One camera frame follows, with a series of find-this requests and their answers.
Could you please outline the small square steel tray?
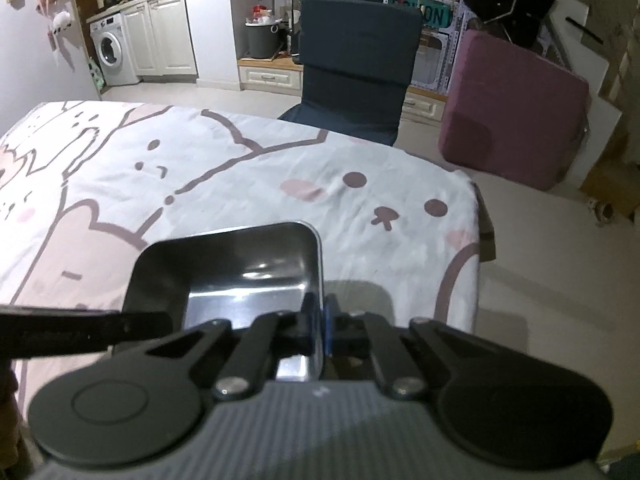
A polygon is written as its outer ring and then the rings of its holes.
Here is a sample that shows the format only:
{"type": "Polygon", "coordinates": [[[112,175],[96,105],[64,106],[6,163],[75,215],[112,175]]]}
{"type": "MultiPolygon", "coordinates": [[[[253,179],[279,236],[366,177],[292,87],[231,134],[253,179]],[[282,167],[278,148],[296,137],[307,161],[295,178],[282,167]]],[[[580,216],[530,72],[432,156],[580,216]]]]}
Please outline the small square steel tray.
{"type": "Polygon", "coordinates": [[[215,318],[235,330],[259,315],[323,310],[321,240],[305,222],[280,222],[154,243],[137,258],[122,310],[163,311],[181,332],[215,318]]]}

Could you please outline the cartoon bear tablecloth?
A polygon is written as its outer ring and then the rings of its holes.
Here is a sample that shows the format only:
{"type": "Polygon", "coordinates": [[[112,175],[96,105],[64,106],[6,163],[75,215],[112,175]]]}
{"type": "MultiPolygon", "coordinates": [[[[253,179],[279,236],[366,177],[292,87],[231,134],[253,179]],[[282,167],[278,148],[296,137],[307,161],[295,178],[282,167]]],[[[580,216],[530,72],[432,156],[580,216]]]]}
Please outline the cartoon bear tablecloth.
{"type": "Polygon", "coordinates": [[[397,325],[475,325],[472,180],[319,128],[170,105],[36,106],[1,139],[1,300],[118,310],[161,240],[301,221],[326,291],[397,325]]]}

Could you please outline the low wooden drawer cabinet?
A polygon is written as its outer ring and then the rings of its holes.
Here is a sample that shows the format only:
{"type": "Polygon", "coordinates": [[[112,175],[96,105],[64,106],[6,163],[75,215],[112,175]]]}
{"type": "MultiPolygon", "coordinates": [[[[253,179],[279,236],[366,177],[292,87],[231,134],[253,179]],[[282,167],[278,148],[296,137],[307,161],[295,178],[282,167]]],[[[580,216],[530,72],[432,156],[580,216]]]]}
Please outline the low wooden drawer cabinet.
{"type": "MultiPolygon", "coordinates": [[[[240,86],[243,90],[317,98],[324,102],[330,98],[330,91],[336,90],[335,97],[346,99],[362,98],[369,89],[357,78],[344,74],[329,74],[320,70],[304,70],[287,55],[271,58],[240,58],[238,61],[240,86]]],[[[402,103],[401,118],[412,122],[436,124],[442,121],[447,98],[441,94],[418,87],[407,88],[402,103]]]]}

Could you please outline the maroon chair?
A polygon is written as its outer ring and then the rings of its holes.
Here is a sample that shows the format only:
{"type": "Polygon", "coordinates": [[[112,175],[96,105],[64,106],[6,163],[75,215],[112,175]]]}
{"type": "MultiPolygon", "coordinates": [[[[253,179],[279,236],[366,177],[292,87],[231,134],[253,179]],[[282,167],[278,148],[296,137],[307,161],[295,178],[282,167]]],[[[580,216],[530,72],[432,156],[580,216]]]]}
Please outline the maroon chair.
{"type": "Polygon", "coordinates": [[[548,191],[585,118],[585,79],[487,32],[462,38],[438,148],[452,164],[548,191]]]}

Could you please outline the dark blue chair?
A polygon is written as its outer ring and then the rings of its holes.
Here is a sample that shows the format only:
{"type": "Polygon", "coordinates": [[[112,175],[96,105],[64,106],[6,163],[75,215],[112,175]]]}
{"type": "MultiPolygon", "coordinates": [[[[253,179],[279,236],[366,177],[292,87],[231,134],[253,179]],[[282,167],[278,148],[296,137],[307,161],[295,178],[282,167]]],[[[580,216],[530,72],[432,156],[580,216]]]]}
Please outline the dark blue chair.
{"type": "Polygon", "coordinates": [[[402,103],[420,44],[418,10],[362,0],[302,0],[298,35],[304,70],[364,81],[362,98],[305,99],[283,113],[285,122],[313,126],[383,145],[398,136],[402,103]]]}

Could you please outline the grey trash bin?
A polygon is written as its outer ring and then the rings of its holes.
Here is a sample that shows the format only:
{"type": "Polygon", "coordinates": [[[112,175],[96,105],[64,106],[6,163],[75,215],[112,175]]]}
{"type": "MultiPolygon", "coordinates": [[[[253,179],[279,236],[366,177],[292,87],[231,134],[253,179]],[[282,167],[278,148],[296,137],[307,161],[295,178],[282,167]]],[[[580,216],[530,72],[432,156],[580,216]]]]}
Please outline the grey trash bin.
{"type": "Polygon", "coordinates": [[[248,42],[248,56],[265,60],[280,52],[280,20],[266,22],[247,22],[245,30],[248,42]]]}

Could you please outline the white washing machine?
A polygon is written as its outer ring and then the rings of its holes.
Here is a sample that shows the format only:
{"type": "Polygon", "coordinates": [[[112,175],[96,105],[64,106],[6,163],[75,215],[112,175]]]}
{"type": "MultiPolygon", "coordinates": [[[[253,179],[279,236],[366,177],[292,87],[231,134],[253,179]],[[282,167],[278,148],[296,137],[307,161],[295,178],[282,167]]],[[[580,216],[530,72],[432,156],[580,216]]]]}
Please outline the white washing machine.
{"type": "Polygon", "coordinates": [[[138,84],[122,16],[109,15],[91,22],[89,28],[105,83],[109,87],[138,84]]]}

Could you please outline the white kitchen cabinet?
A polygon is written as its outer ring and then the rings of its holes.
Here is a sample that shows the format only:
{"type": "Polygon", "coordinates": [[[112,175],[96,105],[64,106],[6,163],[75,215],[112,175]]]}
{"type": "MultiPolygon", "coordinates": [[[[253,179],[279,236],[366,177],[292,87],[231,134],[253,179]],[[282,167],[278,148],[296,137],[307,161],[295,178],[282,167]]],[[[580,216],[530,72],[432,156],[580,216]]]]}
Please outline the white kitchen cabinet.
{"type": "Polygon", "coordinates": [[[198,76],[184,0],[139,1],[122,20],[138,77],[198,76]]]}

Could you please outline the white plush wall toy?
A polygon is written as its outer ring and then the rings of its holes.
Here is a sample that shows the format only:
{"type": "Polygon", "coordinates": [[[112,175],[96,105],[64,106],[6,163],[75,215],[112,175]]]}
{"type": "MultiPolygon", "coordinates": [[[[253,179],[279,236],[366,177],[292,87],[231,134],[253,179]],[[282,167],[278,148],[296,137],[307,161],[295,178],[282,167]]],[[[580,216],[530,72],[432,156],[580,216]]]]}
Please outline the white plush wall toy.
{"type": "Polygon", "coordinates": [[[63,30],[70,28],[72,16],[70,12],[63,10],[55,14],[52,20],[52,34],[57,35],[63,30]]]}

